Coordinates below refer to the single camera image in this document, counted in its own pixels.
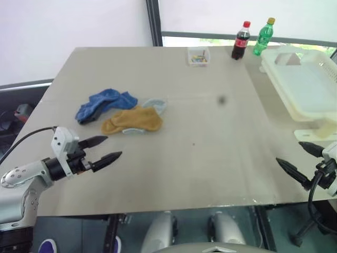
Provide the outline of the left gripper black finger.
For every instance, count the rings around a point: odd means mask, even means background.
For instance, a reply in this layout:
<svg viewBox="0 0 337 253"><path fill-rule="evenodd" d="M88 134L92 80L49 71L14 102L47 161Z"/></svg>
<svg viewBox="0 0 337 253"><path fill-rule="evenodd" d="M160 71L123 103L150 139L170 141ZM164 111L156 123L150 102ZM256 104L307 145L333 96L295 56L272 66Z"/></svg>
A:
<svg viewBox="0 0 337 253"><path fill-rule="evenodd" d="M115 160L117 160L122 155L122 151L109 153L103 156L100 160L91 163L91 170L93 172L97 172L110 164L112 164Z"/></svg>
<svg viewBox="0 0 337 253"><path fill-rule="evenodd" d="M104 135L97 135L94 137L87 138L85 140L82 140L78 142L78 146L81 149L87 149L87 148L92 148L95 147L99 144L101 144L103 141L105 141L108 137Z"/></svg>

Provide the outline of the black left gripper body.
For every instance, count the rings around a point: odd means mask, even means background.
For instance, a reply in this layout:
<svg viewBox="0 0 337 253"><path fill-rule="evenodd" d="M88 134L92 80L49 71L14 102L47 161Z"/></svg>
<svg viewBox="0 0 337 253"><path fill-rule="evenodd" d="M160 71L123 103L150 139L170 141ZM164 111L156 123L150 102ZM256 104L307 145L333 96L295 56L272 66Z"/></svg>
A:
<svg viewBox="0 0 337 253"><path fill-rule="evenodd" d="M67 154L67 164L72 174L80 174L93 168L93 164L85 159L86 153L81 148L76 148L73 153Z"/></svg>

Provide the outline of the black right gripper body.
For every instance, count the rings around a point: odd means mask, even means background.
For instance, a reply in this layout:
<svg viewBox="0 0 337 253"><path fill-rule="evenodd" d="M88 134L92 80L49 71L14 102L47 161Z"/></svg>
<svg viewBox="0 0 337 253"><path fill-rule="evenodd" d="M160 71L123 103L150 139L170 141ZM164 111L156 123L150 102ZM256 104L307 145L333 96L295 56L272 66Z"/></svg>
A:
<svg viewBox="0 0 337 253"><path fill-rule="evenodd" d="M328 189L336 179L336 161L321 161L316 165L316 171L312 179L311 189L320 186L322 189Z"/></svg>

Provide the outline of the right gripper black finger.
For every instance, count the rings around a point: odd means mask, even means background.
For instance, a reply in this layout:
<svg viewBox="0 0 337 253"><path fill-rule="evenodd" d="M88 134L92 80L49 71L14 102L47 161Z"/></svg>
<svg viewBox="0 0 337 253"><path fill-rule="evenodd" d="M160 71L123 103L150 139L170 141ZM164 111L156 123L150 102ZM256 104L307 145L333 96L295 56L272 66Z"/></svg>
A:
<svg viewBox="0 0 337 253"><path fill-rule="evenodd" d="M276 158L277 163L280 165L280 167L293 179L295 179L305 190L310 190L312 187L312 182L309 180L304 174L299 172L297 168L292 165L291 163Z"/></svg>
<svg viewBox="0 0 337 253"><path fill-rule="evenodd" d="M311 143L311 142L304 142L300 141L299 145L309 154L313 155L314 157L323 157L323 150L324 147Z"/></svg>

